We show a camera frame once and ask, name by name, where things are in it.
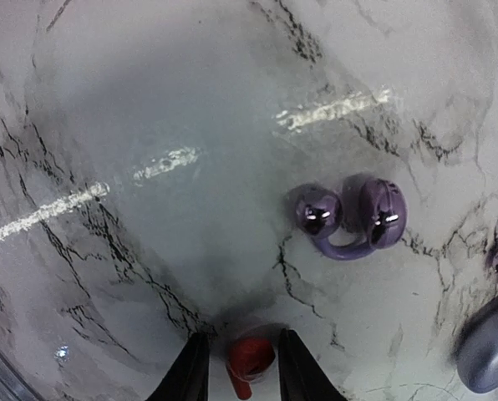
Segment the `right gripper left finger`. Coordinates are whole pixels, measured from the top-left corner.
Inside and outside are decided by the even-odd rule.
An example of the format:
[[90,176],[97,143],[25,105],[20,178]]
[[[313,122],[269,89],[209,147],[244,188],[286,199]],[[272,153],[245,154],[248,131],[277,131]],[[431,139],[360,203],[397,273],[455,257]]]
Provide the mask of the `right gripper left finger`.
[[192,334],[148,401],[206,401],[210,346],[206,334]]

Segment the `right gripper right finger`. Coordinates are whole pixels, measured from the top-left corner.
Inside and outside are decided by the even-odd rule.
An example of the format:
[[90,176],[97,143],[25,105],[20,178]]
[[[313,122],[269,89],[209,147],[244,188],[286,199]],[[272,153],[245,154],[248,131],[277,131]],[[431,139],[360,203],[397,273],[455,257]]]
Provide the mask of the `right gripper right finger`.
[[281,401],[345,400],[292,329],[280,333],[278,369]]

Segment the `red earbud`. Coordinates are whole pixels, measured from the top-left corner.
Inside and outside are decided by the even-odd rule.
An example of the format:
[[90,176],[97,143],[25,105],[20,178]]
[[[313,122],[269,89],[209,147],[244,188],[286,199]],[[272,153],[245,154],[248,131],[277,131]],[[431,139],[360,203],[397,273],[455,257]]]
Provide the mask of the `red earbud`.
[[260,378],[274,360],[274,347],[267,338],[241,338],[229,346],[226,371],[240,400],[248,400],[252,396],[251,383]]

